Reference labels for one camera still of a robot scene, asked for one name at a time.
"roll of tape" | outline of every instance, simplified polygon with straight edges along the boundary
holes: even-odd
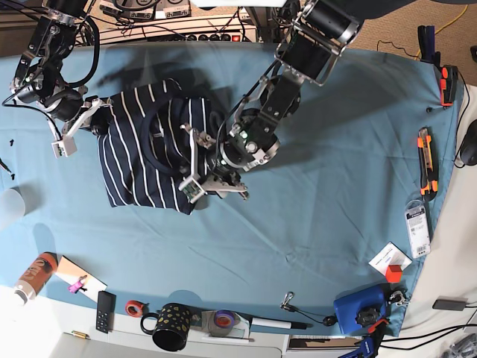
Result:
[[[235,315],[230,311],[217,311],[214,316],[214,323],[220,328],[230,328],[235,323]]]
[[[131,317],[139,318],[142,317],[142,309],[144,304],[139,301],[128,301],[126,303],[126,313]]]

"striped shirt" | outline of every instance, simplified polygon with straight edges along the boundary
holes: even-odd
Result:
[[[178,189],[189,175],[180,168],[190,171],[191,154],[189,135],[180,126],[189,123],[211,134],[209,100],[182,97],[179,84],[168,79],[108,101],[112,106],[96,116],[104,116],[110,125],[108,133],[98,137],[98,154],[111,206],[134,204],[190,214],[194,204]],[[199,147],[200,175],[207,170],[205,157],[206,149]]]

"packaging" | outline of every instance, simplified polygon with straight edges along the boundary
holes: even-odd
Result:
[[[13,287],[13,299],[19,306],[34,300],[57,268],[58,261],[53,254],[44,252],[39,255]]]

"cable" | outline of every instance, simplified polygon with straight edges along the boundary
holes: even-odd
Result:
[[[29,6],[27,6],[27,5],[24,5],[24,4],[21,3],[21,2],[17,2],[17,1],[14,1],[14,0],[6,0],[6,1],[11,2],[11,3],[13,3],[13,4],[17,4],[17,5],[21,6],[21,7],[23,7],[24,9],[29,9],[29,10],[31,10],[31,11],[34,11],[35,13],[40,13],[40,14],[42,14],[42,15],[45,14],[45,8],[44,8],[44,7],[29,7]]]
[[[299,314],[301,314],[301,315],[304,315],[304,316],[307,317],[308,319],[311,319],[313,322],[322,324],[323,326],[325,325],[325,324],[323,323],[323,321],[317,321],[316,319],[310,317],[309,315],[306,315],[305,313],[303,313],[303,312],[300,311],[300,310],[296,310],[295,312],[296,312],[296,313],[299,313]]]
[[[452,327],[447,327],[447,328],[443,328],[441,330],[436,330],[435,332],[432,332],[432,333],[427,333],[427,334],[424,334],[422,336],[415,336],[415,337],[405,337],[405,338],[395,338],[395,339],[383,339],[382,342],[398,342],[398,341],[407,341],[407,340],[411,340],[411,339],[422,339],[422,338],[426,338],[426,337],[429,337],[429,336],[433,336],[435,334],[438,334],[438,333],[442,333],[442,332],[445,332],[446,330],[448,330],[449,332],[446,332],[444,334],[441,334],[440,336],[437,336],[427,342],[423,342],[423,343],[420,343],[419,345],[415,345],[414,347],[408,347],[408,348],[401,348],[401,347],[389,347],[387,345],[381,345],[380,347],[381,348],[387,348],[387,349],[395,349],[395,350],[398,350],[398,351],[412,351],[414,349],[417,349],[417,348],[420,348],[420,347],[423,347],[424,345],[428,345],[429,343],[432,343],[434,341],[437,341],[438,339],[442,338],[442,337],[445,337],[447,335],[449,335],[450,333],[454,333],[455,331],[457,330],[460,330],[462,328],[465,328],[465,327],[477,327],[477,324],[469,324],[467,321],[466,324],[460,324],[460,325],[457,325],[457,326],[452,326]]]
[[[427,342],[424,342],[424,343],[421,343],[420,345],[415,345],[414,347],[408,347],[408,348],[401,348],[401,347],[389,347],[387,345],[380,345],[379,347],[380,348],[387,348],[387,349],[394,349],[396,351],[412,351],[414,349],[418,349],[418,348],[421,348],[423,347],[424,345],[428,345],[429,343],[433,343],[434,341],[437,341],[438,339],[442,338],[442,337],[445,337],[447,335],[449,335],[450,333],[454,333],[455,331],[459,330],[460,328],[456,328],[455,330],[451,330],[447,333],[444,333],[444,334],[441,334],[440,336],[437,336]]]
[[[241,10],[241,7],[237,7],[237,11],[238,11],[237,19],[238,19],[238,22],[240,22],[241,31],[242,31],[241,41],[245,42],[245,40],[247,40],[247,42],[251,43],[250,39],[245,35],[245,25],[243,21],[240,19],[240,10]]]
[[[47,114],[46,112],[43,112],[42,110],[38,109],[38,108],[35,108],[35,107],[30,107],[30,106],[25,106],[25,105],[22,105],[22,104],[1,104],[3,107],[12,107],[12,108],[25,108],[27,110],[34,110],[35,112],[39,112],[41,114],[43,114],[45,117],[46,117],[46,120],[50,122],[50,124],[53,126],[54,128],[54,131],[56,132],[56,138],[57,140],[61,140],[62,136],[61,136],[61,132],[58,130],[58,127],[56,125],[56,123],[54,122],[54,120],[50,117],[49,114]]]
[[[144,10],[150,9],[151,7],[156,6],[157,4],[159,4],[160,1],[161,0],[156,0],[152,4],[141,6],[141,7],[124,7],[120,4],[118,4],[118,0],[113,0],[113,4],[119,10],[123,10],[123,11],[144,11]]]
[[[239,14],[239,11],[240,11],[240,7],[238,7],[238,10],[237,10],[235,13],[233,13],[233,15],[232,15],[232,17],[230,17],[229,21],[227,21],[224,26],[222,26],[219,30],[217,30],[217,31],[214,33],[214,35],[215,35],[215,34],[218,34],[219,32],[222,32],[223,30],[225,30],[225,29],[227,28],[227,26],[230,25],[230,23],[232,22],[232,20],[234,20],[235,17]]]
[[[107,21],[107,20],[99,19],[98,17],[94,17],[94,16],[91,16],[91,15],[90,15],[89,17],[92,17],[92,18],[95,19],[95,20],[98,20],[98,21],[101,21],[101,22],[105,22],[105,23],[110,24],[110,25],[114,25],[114,26],[118,27],[119,30],[121,30],[121,32],[122,32],[123,34],[125,34],[126,31],[133,30],[133,29],[135,29],[135,28],[149,28],[149,27],[152,27],[152,28],[160,28],[160,29],[162,29],[162,30],[169,31],[169,32],[171,32],[171,33],[173,33],[173,34],[175,34],[175,35],[178,35],[178,36],[183,37],[184,39],[186,39],[186,40],[188,40],[188,41],[191,40],[191,39],[189,39],[187,36],[182,35],[182,34],[176,32],[176,31],[174,31],[174,30],[171,30],[171,29],[166,28],[166,27],[161,26],[161,25],[152,25],[152,24],[149,24],[149,25],[129,25],[129,24],[125,24],[125,23],[123,23],[123,22],[116,22],[116,23],[114,23],[114,22],[109,22],[109,21]],[[111,32],[111,31],[116,31],[116,29],[105,30],[105,31],[102,31],[100,34],[106,34],[106,33]]]
[[[89,70],[88,75],[86,75],[85,78],[83,78],[80,81],[73,82],[69,84],[71,88],[78,88],[86,84],[89,80],[91,80],[92,76],[96,73],[96,70],[98,69],[98,63],[99,63],[99,51],[100,51],[100,34],[99,34],[99,29],[96,23],[93,21],[92,16],[86,16],[85,21],[88,23],[88,25],[91,27],[94,38],[95,38],[95,47],[93,51],[93,59],[92,59],[92,65],[91,69]]]
[[[459,75],[461,76],[462,78],[462,82],[464,82],[464,87],[465,87],[465,90],[467,92],[467,104],[464,108],[464,110],[462,111],[461,113],[461,118],[459,118],[458,122],[457,122],[457,128],[455,129],[455,142],[457,142],[457,135],[458,135],[458,132],[459,132],[459,128],[461,126],[461,122],[462,122],[462,118],[464,117],[464,114],[465,114],[465,111],[467,110],[467,108],[469,107],[469,103],[470,103],[470,93],[469,93],[469,89],[467,88],[467,84],[465,82],[465,79],[464,79],[464,76],[462,75],[462,72],[459,71]],[[459,152],[461,151],[462,149],[462,145],[464,144],[464,140],[462,140],[461,142],[461,145],[459,146],[459,149],[455,152],[455,157],[454,157],[454,166],[458,169],[462,169],[465,167],[465,164],[462,165],[462,166],[458,166],[457,164],[455,164],[455,161],[457,160],[457,157],[459,155]]]
[[[459,20],[464,14],[465,12],[467,11],[467,9],[469,8],[469,5],[465,5],[464,9],[462,10],[461,13],[459,13],[454,19],[450,20],[449,22],[447,22],[444,26],[442,26],[441,28],[439,28],[436,32],[434,32],[434,35],[437,35],[439,34],[444,28],[448,28],[450,25],[452,25],[454,22],[456,22],[457,20]],[[420,49],[419,51],[416,53],[416,56],[415,57],[419,57],[420,55]]]
[[[384,43],[384,44],[389,44],[389,43],[390,43],[395,49],[403,50],[404,53],[407,54],[409,57],[419,58],[419,57],[417,57],[417,56],[413,56],[412,54],[409,54],[409,53],[405,50],[405,48],[394,45],[394,43],[393,43],[392,41],[379,40],[378,43],[377,43],[377,45],[376,45],[376,51],[379,51],[379,44],[380,44],[380,43]]]
[[[18,13],[21,13],[21,14],[25,15],[26,17],[28,17],[29,19],[32,19],[33,21],[38,22],[40,20],[36,16],[30,15],[29,13],[24,13],[23,11],[21,11],[20,9],[17,9],[14,6],[11,6],[9,4],[5,4],[4,2],[2,2],[0,4],[2,4],[3,6],[9,7],[10,9],[15,10]]]

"red tape roll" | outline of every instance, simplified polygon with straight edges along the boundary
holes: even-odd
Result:
[[[139,318],[142,317],[142,309],[144,304],[139,301],[128,301],[126,303],[126,313],[131,317]]]

